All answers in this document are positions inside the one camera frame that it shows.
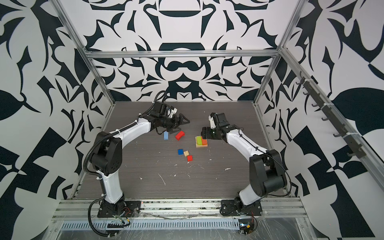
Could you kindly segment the red arch wood block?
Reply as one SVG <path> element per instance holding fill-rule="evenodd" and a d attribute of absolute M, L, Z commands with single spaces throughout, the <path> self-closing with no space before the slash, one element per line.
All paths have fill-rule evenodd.
<path fill-rule="evenodd" d="M 183 131 L 180 131 L 179 133 L 177 133 L 177 135 L 175 136 L 175 139 L 177 140 L 177 141 L 179 141 L 182 137 L 184 137 L 185 136 L 185 132 L 183 132 Z"/>

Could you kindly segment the lime green wood block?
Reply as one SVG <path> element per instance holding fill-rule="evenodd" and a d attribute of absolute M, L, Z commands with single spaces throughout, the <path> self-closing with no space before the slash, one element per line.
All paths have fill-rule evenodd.
<path fill-rule="evenodd" d="M 201 137 L 201 136 L 196 136 L 196 144 L 197 144 L 198 146 L 201 146 L 201 145 L 203 144 L 203 142 L 202 142 L 202 137 Z"/>

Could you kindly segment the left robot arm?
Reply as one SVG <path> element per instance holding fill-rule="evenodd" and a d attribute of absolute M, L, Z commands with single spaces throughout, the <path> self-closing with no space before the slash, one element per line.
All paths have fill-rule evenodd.
<path fill-rule="evenodd" d="M 157 128 L 164 128 L 169 134 L 177 133 L 181 125 L 189 123 L 190 120 L 183 114 L 149 114 L 139 116 L 133 123 L 113 132 L 100 132 L 86 155 L 83 170 L 101 181 L 102 208 L 119 214 L 125 207 L 119 169 L 123 161 L 123 148 L 127 144 Z"/>

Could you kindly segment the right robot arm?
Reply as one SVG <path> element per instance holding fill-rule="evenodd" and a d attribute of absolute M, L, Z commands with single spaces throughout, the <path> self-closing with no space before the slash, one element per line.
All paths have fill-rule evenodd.
<path fill-rule="evenodd" d="M 237 197 L 240 208 L 248 207 L 287 186 L 286 170 L 277 151 L 269 151 L 256 144 L 240 127 L 231 125 L 224 113 L 211 113 L 209 121 L 210 126 L 202 128 L 202 138 L 223 140 L 238 150 L 249 162 L 250 183 Z"/>

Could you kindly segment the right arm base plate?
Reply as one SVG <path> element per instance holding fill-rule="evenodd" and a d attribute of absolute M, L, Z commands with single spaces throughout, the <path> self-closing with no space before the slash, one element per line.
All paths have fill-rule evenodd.
<path fill-rule="evenodd" d="M 233 200 L 221 200 L 220 214 L 222 216 L 261 216 L 261 203 L 255 202 L 250 205 L 244 205 L 240 198 Z"/>

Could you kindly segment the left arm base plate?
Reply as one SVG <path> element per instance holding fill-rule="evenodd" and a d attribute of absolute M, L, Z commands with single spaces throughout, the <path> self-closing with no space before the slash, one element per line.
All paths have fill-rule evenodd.
<path fill-rule="evenodd" d="M 115 215 L 119 215 L 122 218 L 130 218 L 140 212 L 141 204 L 141 201 L 119 201 L 116 204 L 111 204 L 103 200 L 97 217 L 112 218 Z"/>

